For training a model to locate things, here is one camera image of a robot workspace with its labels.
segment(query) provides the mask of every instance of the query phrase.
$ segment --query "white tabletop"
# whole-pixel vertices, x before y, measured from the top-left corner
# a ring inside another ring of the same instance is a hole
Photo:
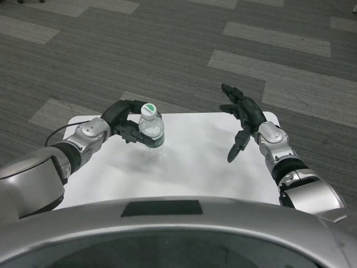
[[[264,112],[268,121],[277,117]],[[77,116],[69,123],[96,116]],[[57,208],[112,199],[211,196],[279,204],[278,189],[258,145],[251,138],[232,162],[227,155],[240,122],[226,113],[163,114],[165,143],[149,149],[111,137],[102,149],[65,185],[64,201]],[[138,115],[130,115],[138,122]],[[74,133],[67,128],[65,137]]]

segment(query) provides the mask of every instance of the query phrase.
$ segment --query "bottle cap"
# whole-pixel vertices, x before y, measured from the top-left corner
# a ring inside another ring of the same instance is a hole
[[[147,103],[141,107],[141,115],[145,120],[153,120],[156,117],[157,109],[154,104]]]

